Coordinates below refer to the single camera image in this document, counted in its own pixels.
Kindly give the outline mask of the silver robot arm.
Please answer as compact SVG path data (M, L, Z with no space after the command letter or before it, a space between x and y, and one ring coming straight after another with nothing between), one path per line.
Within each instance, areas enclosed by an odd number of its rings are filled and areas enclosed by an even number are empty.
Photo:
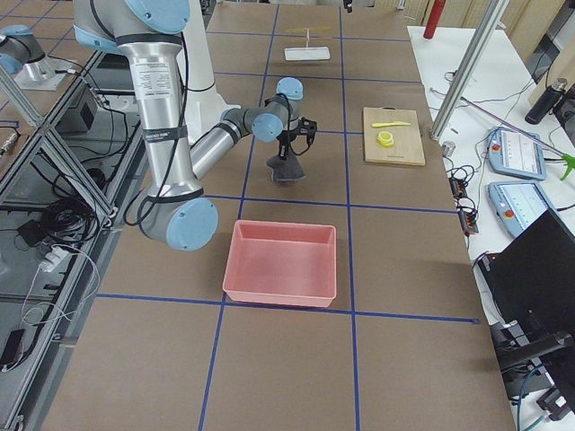
M280 80L260 108L223 101L196 1L76 1L74 29L81 45L128 60L152 181L124 221L150 239L181 251L211 240L218 212L201 181L242 138L279 143L270 162L276 180L284 166L297 167L292 142L314 140L295 78Z

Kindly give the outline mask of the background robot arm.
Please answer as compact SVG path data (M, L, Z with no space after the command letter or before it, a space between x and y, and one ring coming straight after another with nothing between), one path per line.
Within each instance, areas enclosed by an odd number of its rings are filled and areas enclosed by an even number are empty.
M31 29L23 24L1 29L1 67L23 90L52 91L64 76L40 45Z

